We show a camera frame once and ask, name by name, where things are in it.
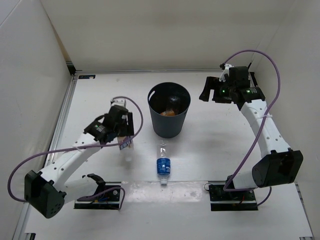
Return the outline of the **clear bottle white orange label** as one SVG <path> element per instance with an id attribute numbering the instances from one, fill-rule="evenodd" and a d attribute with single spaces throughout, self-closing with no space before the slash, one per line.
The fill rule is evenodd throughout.
<path id="1" fill-rule="evenodd" d="M 120 154 L 126 162 L 130 162 L 133 159 L 134 142 L 131 136 L 117 137 L 117 143 Z"/>

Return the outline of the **clear unlabelled plastic bottle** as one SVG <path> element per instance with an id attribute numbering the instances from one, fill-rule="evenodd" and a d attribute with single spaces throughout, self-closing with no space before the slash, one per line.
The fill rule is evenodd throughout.
<path id="1" fill-rule="evenodd" d="M 181 98 L 171 95 L 167 99 L 166 112 L 173 112 L 175 115 L 179 114 L 181 105 Z"/>

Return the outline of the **orange juice bottle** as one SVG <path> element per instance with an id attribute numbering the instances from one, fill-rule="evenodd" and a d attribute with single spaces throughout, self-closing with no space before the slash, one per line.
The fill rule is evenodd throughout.
<path id="1" fill-rule="evenodd" d="M 174 110 L 172 110 L 172 109 L 170 109 L 170 110 L 165 110 L 165 111 L 161 112 L 160 114 L 161 114 L 162 116 L 165 116 L 165 117 L 174 117 L 174 116 L 177 115 L 177 113 L 176 113 Z"/>

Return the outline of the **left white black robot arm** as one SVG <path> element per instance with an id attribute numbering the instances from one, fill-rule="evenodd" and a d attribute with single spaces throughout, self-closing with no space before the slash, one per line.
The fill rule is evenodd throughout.
<path id="1" fill-rule="evenodd" d="M 115 138 L 134 135 L 133 114 L 124 106 L 113 105 L 108 113 L 90 123 L 74 143 L 73 150 L 64 150 L 51 165 L 40 171 L 29 171 L 24 178 L 24 198 L 45 218 L 54 217 L 73 200 L 95 201 L 105 195 L 106 182 L 90 173 L 78 180 L 70 176 L 103 145 Z"/>

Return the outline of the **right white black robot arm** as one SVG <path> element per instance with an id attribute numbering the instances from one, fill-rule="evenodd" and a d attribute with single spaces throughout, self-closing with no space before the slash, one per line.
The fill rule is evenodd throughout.
<path id="1" fill-rule="evenodd" d="M 230 200 L 238 199 L 243 191 L 291 184 L 303 162 L 303 154 L 293 150 L 281 136 L 269 111 L 266 97 L 258 86 L 252 86 L 246 66 L 226 65 L 220 77 L 208 76 L 199 99 L 220 104 L 237 105 L 248 121 L 259 146 L 261 160 L 251 170 L 239 168 L 228 176 L 223 187 Z"/>

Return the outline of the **dark grey plastic bin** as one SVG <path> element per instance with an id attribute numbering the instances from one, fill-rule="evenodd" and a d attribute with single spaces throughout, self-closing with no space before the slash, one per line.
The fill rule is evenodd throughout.
<path id="1" fill-rule="evenodd" d="M 162 116 L 166 111 L 169 96 L 180 97 L 179 114 L 176 116 Z M 163 82 L 154 86 L 148 93 L 151 121 L 154 132 L 162 138 L 174 138 L 182 130 L 189 106 L 191 95 L 185 87 L 174 82 Z"/>

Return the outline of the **clear bottle blue label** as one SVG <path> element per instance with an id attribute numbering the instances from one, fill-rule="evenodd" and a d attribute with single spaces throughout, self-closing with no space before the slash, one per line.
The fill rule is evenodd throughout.
<path id="1" fill-rule="evenodd" d="M 162 187 L 168 185 L 171 174 L 171 159 L 168 157 L 167 144 L 161 140 L 157 148 L 156 173 Z"/>

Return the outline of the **left blue corner sticker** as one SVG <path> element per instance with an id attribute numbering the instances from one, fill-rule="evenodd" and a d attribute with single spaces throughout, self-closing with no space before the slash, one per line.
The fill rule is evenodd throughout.
<path id="1" fill-rule="evenodd" d="M 90 80 L 90 79 L 95 79 L 96 75 L 95 74 L 91 74 L 91 75 L 79 75 L 78 79 L 79 80 Z"/>

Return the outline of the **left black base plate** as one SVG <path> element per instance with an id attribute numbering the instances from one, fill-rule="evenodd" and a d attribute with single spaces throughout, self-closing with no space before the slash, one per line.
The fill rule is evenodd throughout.
<path id="1" fill-rule="evenodd" d="M 103 192 L 95 199 L 75 201 L 75 210 L 120 210 L 122 208 L 126 192 L 121 182 L 107 182 L 101 190 Z"/>

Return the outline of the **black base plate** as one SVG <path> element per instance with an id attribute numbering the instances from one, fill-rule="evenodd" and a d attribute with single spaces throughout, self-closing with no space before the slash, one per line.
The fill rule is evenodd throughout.
<path id="1" fill-rule="evenodd" d="M 212 212 L 257 211 L 258 203 L 253 190 L 225 192 L 224 184 L 207 182 L 203 185 L 209 194 Z"/>
<path id="2" fill-rule="evenodd" d="M 126 192 L 121 182 L 107 182 L 101 190 L 103 192 L 95 199 L 75 201 L 75 210 L 120 210 L 122 208 Z"/>

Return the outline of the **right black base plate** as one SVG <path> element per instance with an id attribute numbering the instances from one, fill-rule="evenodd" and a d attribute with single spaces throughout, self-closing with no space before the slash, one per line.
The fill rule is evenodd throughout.
<path id="1" fill-rule="evenodd" d="M 203 185 L 209 194 L 212 212 L 257 211 L 258 203 L 253 190 L 225 192 L 224 184 L 207 182 Z"/>

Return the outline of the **left aluminium frame rail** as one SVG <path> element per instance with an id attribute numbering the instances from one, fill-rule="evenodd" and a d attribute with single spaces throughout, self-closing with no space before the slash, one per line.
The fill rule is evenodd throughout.
<path id="1" fill-rule="evenodd" d="M 60 109 L 56 127 L 54 129 L 53 137 L 51 139 L 51 143 L 48 149 L 49 151 L 56 150 L 62 139 L 62 134 L 65 128 L 65 124 L 67 121 L 68 113 L 70 110 L 73 94 L 74 94 L 76 83 L 77 83 L 77 81 L 74 80 L 74 75 L 76 73 L 76 68 L 74 67 L 74 64 L 70 60 L 67 60 L 66 66 L 71 75 L 71 79 L 69 81 L 69 84 L 63 99 L 63 103 Z M 28 203 L 24 203 L 13 238 L 12 238 L 13 240 L 34 240 L 35 239 L 34 233 L 25 233 L 30 211 L 31 211 L 30 205 Z"/>

